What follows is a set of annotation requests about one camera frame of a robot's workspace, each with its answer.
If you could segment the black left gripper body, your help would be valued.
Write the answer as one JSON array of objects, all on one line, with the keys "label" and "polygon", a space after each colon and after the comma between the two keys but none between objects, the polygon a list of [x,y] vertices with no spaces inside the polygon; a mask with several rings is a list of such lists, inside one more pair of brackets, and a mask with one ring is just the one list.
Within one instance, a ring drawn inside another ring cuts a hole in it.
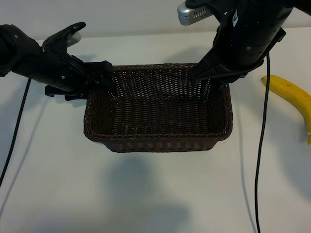
[{"label": "black left gripper body", "polygon": [[86,99],[98,83],[97,74],[88,74],[84,61],[68,53],[66,47],[40,47],[31,54],[31,78],[46,84],[49,97],[62,95],[65,100]]}]

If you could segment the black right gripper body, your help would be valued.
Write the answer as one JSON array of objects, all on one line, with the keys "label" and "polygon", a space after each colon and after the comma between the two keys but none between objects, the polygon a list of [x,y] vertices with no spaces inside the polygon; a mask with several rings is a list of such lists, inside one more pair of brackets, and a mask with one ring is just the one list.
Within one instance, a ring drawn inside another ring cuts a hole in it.
[{"label": "black right gripper body", "polygon": [[286,19],[285,7],[235,7],[222,12],[212,47],[218,74],[236,74],[257,65]]}]

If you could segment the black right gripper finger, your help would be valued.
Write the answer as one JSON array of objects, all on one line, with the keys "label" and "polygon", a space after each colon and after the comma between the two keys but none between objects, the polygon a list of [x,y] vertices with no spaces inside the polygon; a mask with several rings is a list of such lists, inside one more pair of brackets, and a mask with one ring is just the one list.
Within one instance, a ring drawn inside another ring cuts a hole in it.
[{"label": "black right gripper finger", "polygon": [[246,76],[245,70],[231,68],[225,66],[224,64],[221,64],[218,72],[221,76],[213,79],[213,84],[218,90],[222,89],[224,86],[227,86],[230,83],[235,82],[239,78],[244,78]]},{"label": "black right gripper finger", "polygon": [[203,59],[189,71],[189,81],[197,86],[199,82],[207,79],[220,78],[225,74],[225,66],[212,48]]}]

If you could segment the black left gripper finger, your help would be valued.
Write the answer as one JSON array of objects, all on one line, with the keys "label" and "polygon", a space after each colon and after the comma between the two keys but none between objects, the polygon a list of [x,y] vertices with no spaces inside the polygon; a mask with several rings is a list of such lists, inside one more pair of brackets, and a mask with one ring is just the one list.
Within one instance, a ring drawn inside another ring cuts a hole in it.
[{"label": "black left gripper finger", "polygon": [[113,66],[108,61],[102,62],[87,62],[84,67],[88,74],[112,74]]},{"label": "black left gripper finger", "polygon": [[98,83],[96,84],[96,87],[100,90],[116,92],[117,85],[112,80],[112,74],[112,72],[98,73],[96,78]]}]

